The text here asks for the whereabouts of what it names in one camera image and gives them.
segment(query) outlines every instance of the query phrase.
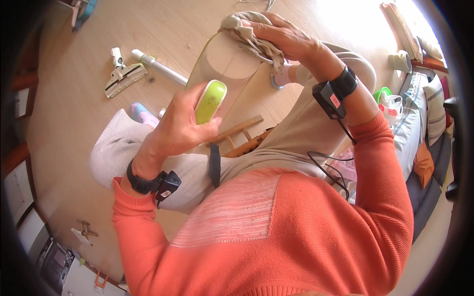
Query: wooden floor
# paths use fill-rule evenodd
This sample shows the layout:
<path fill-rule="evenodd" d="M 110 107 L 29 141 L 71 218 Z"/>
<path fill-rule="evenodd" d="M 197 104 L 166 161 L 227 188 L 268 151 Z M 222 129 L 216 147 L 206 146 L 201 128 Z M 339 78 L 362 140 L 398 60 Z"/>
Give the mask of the wooden floor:
<path fill-rule="evenodd" d="M 279 13 L 309 34 L 365 56 L 377 72 L 377 88 L 401 88 L 404 75 L 392 71 L 387 55 L 398 51 L 397 41 L 379 7 L 379 0 L 277 0 Z M 110 49 L 120 47 L 125 64 L 139 48 L 158 61 L 189 76 L 206 41 L 227 15 L 263 11 L 267 1 L 241 4 L 237 0 L 100 0 L 78 32 L 71 32 L 70 11 L 54 5 L 42 33 L 39 86 L 35 109 L 27 128 L 39 207 L 56 237 L 75 248 L 91 265 L 114 280 L 123 269 L 117 235 L 111 222 L 113 195 L 94 182 L 88 167 L 94 143 L 112 116 L 139 101 L 157 113 L 182 86 L 156 70 L 122 93 L 108 99 L 105 83 L 113 70 Z M 275 90 L 263 65 L 224 120 L 224 131 L 255 115 L 264 122 L 249 129 L 251 136 L 275 126 L 290 111 L 299 85 Z M 235 137 L 236 145 L 245 141 Z M 77 219 L 91 223 L 93 247 L 81 244 L 71 232 Z M 157 211 L 157 221 L 168 239 L 185 215 Z"/>

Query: orange cushion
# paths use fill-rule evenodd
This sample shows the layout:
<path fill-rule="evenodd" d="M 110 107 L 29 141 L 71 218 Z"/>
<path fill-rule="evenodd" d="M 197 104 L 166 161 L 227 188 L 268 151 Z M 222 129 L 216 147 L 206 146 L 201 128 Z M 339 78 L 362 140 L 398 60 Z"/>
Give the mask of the orange cushion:
<path fill-rule="evenodd" d="M 435 170 L 433 158 L 431 157 L 431 153 L 428 151 L 425 142 L 420 145 L 416 152 L 415 160 L 413 161 L 413 170 L 419 177 L 421 187 L 425 188 L 428 184 L 429 178 L 431 178 L 431 175 L 433 175 L 433 171 Z"/>

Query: orange sweater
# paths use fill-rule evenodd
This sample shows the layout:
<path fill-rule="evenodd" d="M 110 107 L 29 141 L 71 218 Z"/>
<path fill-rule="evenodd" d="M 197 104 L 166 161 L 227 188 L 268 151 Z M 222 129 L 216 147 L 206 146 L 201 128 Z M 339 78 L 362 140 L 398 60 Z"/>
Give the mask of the orange sweater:
<path fill-rule="evenodd" d="M 132 197 L 115 178 L 113 223 L 132 295 L 389 293 L 410 251 L 411 204 L 382 114 L 351 133 L 355 206 L 318 178 L 255 170 L 215 190 L 171 242 L 153 197 Z"/>

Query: sweater sleeve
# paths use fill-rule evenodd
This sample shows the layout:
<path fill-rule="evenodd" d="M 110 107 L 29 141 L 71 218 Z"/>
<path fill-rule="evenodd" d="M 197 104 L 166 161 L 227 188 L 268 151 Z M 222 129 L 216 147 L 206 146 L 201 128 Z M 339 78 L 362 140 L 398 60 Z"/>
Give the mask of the sweater sleeve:
<path fill-rule="evenodd" d="M 161 225 L 154 222 L 155 201 L 152 195 L 133 197 L 114 178 L 112 221 L 118 235 L 123 269 L 132 295 L 148 295 L 159 262 L 168 246 Z"/>
<path fill-rule="evenodd" d="M 367 124 L 350 127 L 357 141 L 354 161 L 357 190 L 354 208 L 367 222 L 383 257 L 378 287 L 395 288 L 413 238 L 413 211 L 395 152 L 393 133 L 379 112 Z"/>

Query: black cable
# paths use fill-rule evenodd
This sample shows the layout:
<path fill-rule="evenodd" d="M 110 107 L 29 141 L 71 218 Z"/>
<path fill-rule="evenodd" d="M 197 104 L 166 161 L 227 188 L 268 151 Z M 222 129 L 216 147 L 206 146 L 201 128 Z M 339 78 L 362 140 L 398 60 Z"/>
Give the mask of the black cable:
<path fill-rule="evenodd" d="M 339 124 L 341 125 L 342 129 L 346 132 L 347 136 L 349 137 L 349 139 L 351 139 L 351 141 L 354 143 L 354 145 L 357 143 L 354 138 L 351 136 L 351 134 L 349 133 L 349 131 L 346 129 L 346 127 L 344 126 L 344 124 L 342 123 L 342 121 L 340 119 L 337 120 L 339 122 Z M 335 170 L 336 172 L 339 173 L 339 175 L 341 176 L 341 179 L 342 179 L 342 183 L 339 183 L 338 181 L 336 181 L 325 169 L 323 169 L 323 167 L 311 156 L 311 154 L 316 154 L 316 155 L 319 155 L 319 156 L 322 156 L 322 157 L 325 157 L 325 158 L 330 158 L 330 159 L 333 159 L 333 160 L 336 160 L 336 161 L 351 161 L 351 160 L 354 160 L 354 158 L 347 158 L 347 159 L 341 159 L 341 158 L 336 158 L 336 157 L 332 157 L 332 156 L 329 156 L 329 155 L 326 155 L 326 154 L 323 154 L 321 152 L 316 152 L 316 151 L 308 151 L 308 157 L 313 161 L 314 164 L 317 165 L 317 167 L 319 167 L 323 173 L 326 174 L 326 176 L 328 176 L 334 183 L 338 184 L 345 192 L 346 192 L 346 200 L 349 200 L 349 190 L 347 190 L 347 187 L 346 187 L 346 181 L 344 180 L 344 177 L 342 176 L 341 172 L 339 172 L 335 167 L 325 163 L 323 165 L 327 165 L 328 167 L 332 168 L 333 170 Z"/>

